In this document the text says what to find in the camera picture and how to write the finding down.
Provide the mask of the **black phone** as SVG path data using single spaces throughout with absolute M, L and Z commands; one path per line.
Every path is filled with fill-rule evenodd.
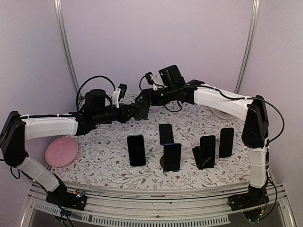
M 234 128 L 223 128 L 220 131 L 219 158 L 226 158 L 232 155 L 234 140 Z
M 214 167 L 215 147 L 216 137 L 214 135 L 200 138 L 199 169 Z
M 163 154 L 163 171 L 164 172 L 177 172 L 180 170 L 181 148 L 180 143 L 171 143 L 164 145 Z

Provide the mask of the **black folding phone stand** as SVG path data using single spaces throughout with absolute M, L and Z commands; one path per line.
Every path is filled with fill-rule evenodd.
M 206 168 L 214 168 L 215 165 L 215 149 L 209 148 L 207 151 L 202 151 L 199 146 L 195 146 L 193 149 L 193 155 L 196 166 L 199 170 Z

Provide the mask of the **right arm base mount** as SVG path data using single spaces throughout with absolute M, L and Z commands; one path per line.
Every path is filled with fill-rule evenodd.
M 248 186 L 248 192 L 234 194 L 228 197 L 227 204 L 232 211 L 253 208 L 256 206 L 264 206 L 269 204 L 269 196 L 267 194 L 267 184 L 262 188 Z

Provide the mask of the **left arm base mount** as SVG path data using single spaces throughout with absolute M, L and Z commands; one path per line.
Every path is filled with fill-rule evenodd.
M 54 176 L 58 180 L 59 186 L 53 192 L 47 192 L 46 202 L 59 207 L 84 211 L 87 203 L 86 191 L 76 189 L 68 192 L 63 181 L 57 175 L 54 174 Z

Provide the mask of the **black stand wooden base front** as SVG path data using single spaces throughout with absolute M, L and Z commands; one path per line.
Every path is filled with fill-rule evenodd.
M 180 159 L 165 159 L 164 156 L 160 158 L 160 166 L 163 172 L 178 172 L 181 166 Z

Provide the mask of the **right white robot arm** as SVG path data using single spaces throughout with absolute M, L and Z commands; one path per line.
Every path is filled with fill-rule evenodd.
M 143 76 L 153 86 L 140 89 L 145 106 L 162 106 L 179 101 L 207 106 L 244 121 L 241 139 L 249 151 L 250 186 L 254 188 L 245 195 L 245 202 L 248 206 L 255 206 L 263 199 L 260 188 L 265 186 L 268 179 L 269 162 L 266 157 L 273 139 L 268 138 L 266 105 L 272 104 L 262 96 L 241 96 L 196 79 L 186 82 L 177 65 L 159 70 L 159 75 L 162 85 L 154 82 L 155 76 L 151 72 Z

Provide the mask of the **blue phone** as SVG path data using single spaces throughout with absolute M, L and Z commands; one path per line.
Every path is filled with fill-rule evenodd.
M 159 136 L 160 136 L 161 145 L 174 143 L 172 125 L 169 123 L 160 124 L 159 125 Z

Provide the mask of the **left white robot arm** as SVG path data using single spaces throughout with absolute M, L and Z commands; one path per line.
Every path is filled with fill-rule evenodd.
M 86 135 L 101 124 L 129 121 L 139 108 L 136 103 L 120 103 L 120 93 L 119 88 L 112 96 L 101 89 L 94 89 L 86 94 L 83 101 L 76 102 L 75 111 L 66 114 L 25 115 L 11 111 L 0 133 L 3 161 L 42 185 L 60 205 L 67 205 L 71 199 L 64 190 L 64 184 L 40 160 L 32 157 L 27 148 L 33 148 L 36 141 Z

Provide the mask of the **black phone front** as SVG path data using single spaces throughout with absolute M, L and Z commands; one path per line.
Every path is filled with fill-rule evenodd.
M 215 147 L 216 137 L 214 135 L 200 138 L 199 169 L 214 167 Z

